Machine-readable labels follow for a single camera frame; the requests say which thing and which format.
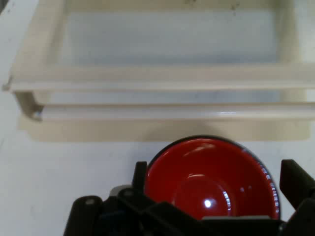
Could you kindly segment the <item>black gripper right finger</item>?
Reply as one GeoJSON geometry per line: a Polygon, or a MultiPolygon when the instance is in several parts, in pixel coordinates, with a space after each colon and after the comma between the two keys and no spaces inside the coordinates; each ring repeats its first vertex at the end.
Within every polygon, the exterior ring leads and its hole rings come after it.
{"type": "Polygon", "coordinates": [[[315,234],[315,180],[292,159],[281,162],[281,191],[295,209],[283,236],[315,234]]]}

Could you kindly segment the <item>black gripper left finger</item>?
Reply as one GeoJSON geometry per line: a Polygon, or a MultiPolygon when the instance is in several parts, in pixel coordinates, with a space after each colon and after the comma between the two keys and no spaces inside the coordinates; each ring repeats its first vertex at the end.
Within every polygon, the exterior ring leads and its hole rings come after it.
{"type": "Polygon", "coordinates": [[[65,236],[198,236],[202,225],[167,202],[144,194],[147,163],[137,162],[132,184],[103,201],[98,196],[77,199],[65,236]]]}

